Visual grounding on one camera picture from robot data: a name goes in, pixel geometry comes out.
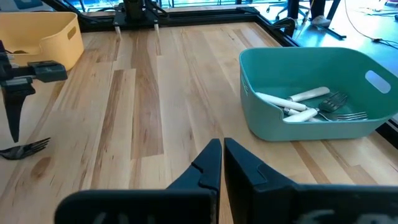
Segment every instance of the yellow plastic bin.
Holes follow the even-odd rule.
[[[0,13],[0,40],[19,66],[54,60],[69,70],[84,51],[77,15],[72,12]]]

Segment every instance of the white handle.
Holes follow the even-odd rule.
[[[315,89],[312,89],[309,91],[305,91],[303,93],[299,93],[299,94],[290,96],[290,97],[288,97],[288,100],[292,100],[294,102],[299,102],[299,101],[315,98],[318,96],[322,96],[322,95],[325,95],[328,93],[330,93],[329,88],[323,86],[323,87],[315,88]]]
[[[305,111],[307,109],[307,106],[305,106],[302,103],[296,103],[293,101],[285,100],[282,98],[270,96],[270,95],[259,93],[259,92],[256,92],[256,95],[259,96],[262,100],[270,102],[277,106],[283,106],[283,107],[295,109],[298,111]]]
[[[301,113],[301,112],[299,112],[299,111],[297,111],[297,110],[289,109],[289,112],[287,113],[287,116],[292,116],[292,115],[296,115],[296,114],[299,114],[299,113]],[[310,119],[308,119],[308,120],[311,121],[311,122],[319,122],[319,121],[322,121],[322,120],[316,119],[316,118],[310,118]]]
[[[312,108],[312,109],[300,112],[298,114],[288,116],[287,118],[284,118],[284,121],[286,121],[286,122],[302,122],[302,121],[306,121],[306,120],[314,117],[317,114],[318,114],[318,111],[316,109]]]

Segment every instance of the wooden table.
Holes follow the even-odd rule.
[[[398,184],[398,151],[378,133],[354,140],[266,142],[246,126],[239,53],[278,47],[253,23],[83,34],[65,82],[28,96],[21,141],[42,152],[0,159],[0,223],[52,223],[84,189],[163,189],[212,138],[232,137],[300,183]],[[14,146],[0,108],[0,143]],[[224,180],[220,223],[232,223]]]

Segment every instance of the wooden tabletop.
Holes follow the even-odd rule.
[[[398,184],[398,151],[361,139],[266,142],[246,125],[239,53],[278,47],[254,23],[83,34],[68,80],[34,82],[18,144],[42,152],[0,159],[0,223],[52,223],[58,203],[84,189],[163,189],[212,138],[231,137],[300,183]],[[15,146],[0,108],[0,143]],[[220,223],[232,223],[222,181]]]

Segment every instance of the teal plastic bin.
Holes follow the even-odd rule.
[[[344,48],[279,47],[243,51],[241,103],[249,129],[267,141],[367,136],[398,112],[398,78],[361,52]],[[348,95],[337,113],[368,112],[367,121],[286,123],[278,106],[255,92],[287,98],[320,86]],[[325,99],[302,103],[310,107]]]

